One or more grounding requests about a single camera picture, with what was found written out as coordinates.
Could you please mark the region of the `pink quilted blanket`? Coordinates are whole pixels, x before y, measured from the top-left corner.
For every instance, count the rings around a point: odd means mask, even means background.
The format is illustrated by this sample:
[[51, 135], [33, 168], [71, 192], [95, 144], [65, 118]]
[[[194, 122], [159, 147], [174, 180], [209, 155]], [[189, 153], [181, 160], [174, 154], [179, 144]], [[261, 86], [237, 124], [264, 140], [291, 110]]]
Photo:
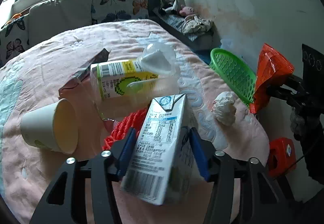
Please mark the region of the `pink quilted blanket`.
[[34, 109], [66, 98], [73, 105], [79, 129], [74, 157], [84, 160], [101, 149], [108, 135], [91, 97], [88, 81], [71, 90], [62, 90], [81, 65], [102, 49], [109, 59], [133, 59], [151, 43], [173, 46], [181, 68], [179, 86], [184, 90], [200, 133], [218, 144], [227, 141], [226, 153], [247, 160], [258, 158], [265, 164], [269, 139], [250, 114], [236, 101], [236, 121], [225, 127], [213, 119], [213, 100], [228, 90], [226, 83], [179, 39], [151, 20], [103, 23], [66, 31], [33, 46], [11, 59], [1, 69], [1, 195], [21, 223], [28, 223], [54, 174], [66, 160], [63, 153], [29, 146], [20, 132], [22, 116]]

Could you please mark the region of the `butterfly pillow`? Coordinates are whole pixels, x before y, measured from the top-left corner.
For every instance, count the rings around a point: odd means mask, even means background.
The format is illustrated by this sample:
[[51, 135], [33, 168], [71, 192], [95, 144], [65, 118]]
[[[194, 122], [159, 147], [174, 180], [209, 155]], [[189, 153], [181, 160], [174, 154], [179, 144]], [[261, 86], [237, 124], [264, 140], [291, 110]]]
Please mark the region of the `butterfly pillow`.
[[148, 0], [92, 0], [93, 24], [148, 19]]
[[29, 14], [26, 14], [1, 29], [1, 67], [30, 48], [28, 25]]

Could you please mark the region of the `crumpled white tissue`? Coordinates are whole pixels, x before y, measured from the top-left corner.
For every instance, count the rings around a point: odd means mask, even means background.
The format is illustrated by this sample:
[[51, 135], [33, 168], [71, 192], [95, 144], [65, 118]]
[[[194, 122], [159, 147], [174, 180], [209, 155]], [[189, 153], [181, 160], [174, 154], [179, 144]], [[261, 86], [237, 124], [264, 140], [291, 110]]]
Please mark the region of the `crumpled white tissue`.
[[234, 106], [237, 96], [232, 91], [220, 93], [213, 101], [212, 114], [216, 120], [226, 126], [234, 124], [236, 107]]

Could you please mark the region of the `stuffed toy pile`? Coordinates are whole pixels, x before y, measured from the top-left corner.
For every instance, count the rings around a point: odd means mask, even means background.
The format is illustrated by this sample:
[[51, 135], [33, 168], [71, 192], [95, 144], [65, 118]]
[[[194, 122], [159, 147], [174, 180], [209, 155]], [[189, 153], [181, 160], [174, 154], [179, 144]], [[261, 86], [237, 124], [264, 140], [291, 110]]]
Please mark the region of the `stuffed toy pile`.
[[207, 33], [213, 26], [209, 19], [201, 17], [185, 0], [159, 0], [153, 12], [166, 24], [187, 36]]

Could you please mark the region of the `white milk carton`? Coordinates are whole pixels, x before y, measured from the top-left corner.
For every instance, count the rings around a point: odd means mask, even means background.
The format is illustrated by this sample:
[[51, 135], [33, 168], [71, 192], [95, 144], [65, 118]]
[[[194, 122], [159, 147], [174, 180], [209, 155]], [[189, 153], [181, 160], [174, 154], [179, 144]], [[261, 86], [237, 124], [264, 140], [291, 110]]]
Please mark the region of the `white milk carton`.
[[194, 162], [189, 141], [193, 124], [185, 94], [152, 99], [121, 189], [154, 205], [181, 201]]

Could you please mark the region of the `white paper cup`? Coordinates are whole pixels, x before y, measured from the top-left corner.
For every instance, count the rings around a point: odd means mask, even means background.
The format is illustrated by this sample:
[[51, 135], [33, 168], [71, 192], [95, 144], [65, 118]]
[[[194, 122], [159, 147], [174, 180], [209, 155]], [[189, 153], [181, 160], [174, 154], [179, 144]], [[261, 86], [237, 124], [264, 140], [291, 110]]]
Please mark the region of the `white paper cup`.
[[20, 130], [28, 145], [64, 154], [72, 154], [79, 139], [76, 113], [67, 99], [24, 114]]

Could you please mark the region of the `butterfly pillow left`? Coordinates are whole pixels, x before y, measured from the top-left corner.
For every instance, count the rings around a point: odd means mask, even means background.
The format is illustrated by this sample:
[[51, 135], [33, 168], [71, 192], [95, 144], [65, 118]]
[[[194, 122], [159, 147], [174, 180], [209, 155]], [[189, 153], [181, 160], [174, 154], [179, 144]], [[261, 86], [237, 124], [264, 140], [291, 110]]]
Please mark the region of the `butterfly pillow left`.
[[26, 14], [1, 29], [1, 67], [30, 48], [28, 25], [29, 14]]

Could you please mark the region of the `red box on floor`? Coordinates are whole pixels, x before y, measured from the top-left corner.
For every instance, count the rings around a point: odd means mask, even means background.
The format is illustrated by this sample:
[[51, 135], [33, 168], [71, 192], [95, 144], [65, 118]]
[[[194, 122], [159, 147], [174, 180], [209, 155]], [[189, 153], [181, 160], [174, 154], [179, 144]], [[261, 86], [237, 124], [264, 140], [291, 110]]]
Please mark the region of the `red box on floor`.
[[268, 175], [271, 178], [281, 176], [296, 168], [295, 148], [291, 139], [281, 137], [270, 141], [269, 146], [267, 166]]

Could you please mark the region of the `orange snack bag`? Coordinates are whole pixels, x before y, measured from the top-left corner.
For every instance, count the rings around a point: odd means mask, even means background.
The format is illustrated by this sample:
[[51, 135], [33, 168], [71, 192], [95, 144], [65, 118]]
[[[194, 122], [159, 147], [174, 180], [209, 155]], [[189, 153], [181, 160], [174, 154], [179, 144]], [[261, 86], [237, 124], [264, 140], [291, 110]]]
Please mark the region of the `orange snack bag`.
[[250, 112], [256, 114], [270, 102], [271, 87], [282, 86], [286, 77], [292, 75], [294, 66], [280, 52], [264, 43], [259, 54], [256, 73], [254, 102], [250, 104]]

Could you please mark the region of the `white plain pillow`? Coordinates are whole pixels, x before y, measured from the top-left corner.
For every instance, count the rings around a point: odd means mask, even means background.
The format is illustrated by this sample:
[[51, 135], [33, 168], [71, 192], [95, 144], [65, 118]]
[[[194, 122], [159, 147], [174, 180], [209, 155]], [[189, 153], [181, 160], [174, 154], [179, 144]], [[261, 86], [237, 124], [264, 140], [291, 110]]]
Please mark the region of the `white plain pillow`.
[[35, 46], [51, 37], [92, 24], [92, 0], [47, 0], [29, 10], [29, 42]]

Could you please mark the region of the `butterfly pillow right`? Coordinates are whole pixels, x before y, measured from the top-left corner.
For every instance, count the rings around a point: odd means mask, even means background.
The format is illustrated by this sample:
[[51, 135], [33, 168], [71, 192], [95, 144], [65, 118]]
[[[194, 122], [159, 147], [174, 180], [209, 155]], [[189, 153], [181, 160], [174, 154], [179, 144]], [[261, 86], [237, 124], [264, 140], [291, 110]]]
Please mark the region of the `butterfly pillow right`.
[[92, 0], [93, 24], [148, 19], [148, 0]]

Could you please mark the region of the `pink snack wrapper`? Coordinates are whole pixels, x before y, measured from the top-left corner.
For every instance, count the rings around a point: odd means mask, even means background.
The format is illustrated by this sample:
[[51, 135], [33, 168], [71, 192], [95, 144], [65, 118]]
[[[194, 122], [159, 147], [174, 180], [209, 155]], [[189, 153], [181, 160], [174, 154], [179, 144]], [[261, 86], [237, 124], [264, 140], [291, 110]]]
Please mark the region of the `pink snack wrapper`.
[[108, 57], [109, 51], [106, 48], [103, 48], [94, 57], [81, 65], [81, 67], [79, 67], [76, 72], [69, 76], [67, 82], [58, 90], [59, 96], [61, 97], [66, 90], [72, 90], [78, 85], [81, 85], [83, 80], [89, 78], [91, 65], [106, 62], [108, 60]]

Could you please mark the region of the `yellow green juice carton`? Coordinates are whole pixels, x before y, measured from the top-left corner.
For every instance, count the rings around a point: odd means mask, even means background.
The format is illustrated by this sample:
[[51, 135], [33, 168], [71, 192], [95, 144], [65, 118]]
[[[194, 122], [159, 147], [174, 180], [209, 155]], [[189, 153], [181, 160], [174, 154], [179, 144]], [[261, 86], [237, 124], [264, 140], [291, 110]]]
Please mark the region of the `yellow green juice carton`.
[[136, 59], [92, 64], [90, 82], [98, 100], [124, 96], [132, 82], [157, 79], [159, 75], [144, 70]]

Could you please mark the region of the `red mesh net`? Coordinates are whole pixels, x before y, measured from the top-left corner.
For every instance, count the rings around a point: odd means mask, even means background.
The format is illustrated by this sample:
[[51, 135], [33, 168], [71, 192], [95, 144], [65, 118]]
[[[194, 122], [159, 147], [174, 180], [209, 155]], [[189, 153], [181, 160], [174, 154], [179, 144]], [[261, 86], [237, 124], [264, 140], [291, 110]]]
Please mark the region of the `red mesh net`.
[[110, 135], [107, 136], [103, 141], [102, 150], [110, 150], [116, 141], [124, 139], [131, 127], [136, 130], [136, 136], [138, 136], [147, 112], [148, 108], [140, 109], [123, 118], [121, 122], [114, 123]]

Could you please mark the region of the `green plastic basket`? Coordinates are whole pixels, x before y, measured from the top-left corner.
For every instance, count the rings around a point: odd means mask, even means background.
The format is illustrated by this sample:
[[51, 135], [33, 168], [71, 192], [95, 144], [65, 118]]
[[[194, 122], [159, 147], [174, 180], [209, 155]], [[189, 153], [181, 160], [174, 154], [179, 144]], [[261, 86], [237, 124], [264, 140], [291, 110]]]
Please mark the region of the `green plastic basket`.
[[253, 103], [256, 75], [240, 58], [222, 48], [213, 48], [209, 67], [249, 107]]

